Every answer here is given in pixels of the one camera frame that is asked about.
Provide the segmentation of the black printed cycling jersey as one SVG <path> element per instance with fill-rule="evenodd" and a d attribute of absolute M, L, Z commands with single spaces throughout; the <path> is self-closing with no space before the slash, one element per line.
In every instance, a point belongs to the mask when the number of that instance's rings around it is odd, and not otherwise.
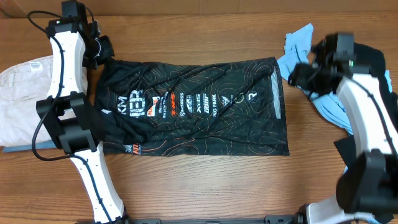
<path fill-rule="evenodd" d="M 286 156 L 273 57 L 211 65 L 111 60 L 97 82 L 110 153 Z"/>

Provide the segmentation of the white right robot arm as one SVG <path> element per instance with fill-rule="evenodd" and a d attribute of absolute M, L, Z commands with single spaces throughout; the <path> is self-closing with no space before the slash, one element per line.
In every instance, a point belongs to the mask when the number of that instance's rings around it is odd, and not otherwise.
<path fill-rule="evenodd" d="M 368 66 L 341 68 L 297 64 L 289 85 L 335 92 L 353 131 L 356 159 L 340 177 L 336 193 L 307 205 L 300 223 L 347 223 L 397 213 L 397 130 L 384 106 L 379 81 Z"/>

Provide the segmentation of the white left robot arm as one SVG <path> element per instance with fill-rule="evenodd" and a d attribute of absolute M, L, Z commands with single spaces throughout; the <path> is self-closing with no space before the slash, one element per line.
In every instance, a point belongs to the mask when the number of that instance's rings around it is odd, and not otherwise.
<path fill-rule="evenodd" d="M 101 113 L 86 93 L 86 69 L 96 69 L 114 56 L 108 36 L 100 36 L 97 21 L 78 16 L 56 19 L 45 29 L 53 51 L 53 81 L 47 98 L 36 103 L 53 143 L 75 165 L 93 207 L 93 223 L 130 223 L 114 188 L 104 158 Z"/>

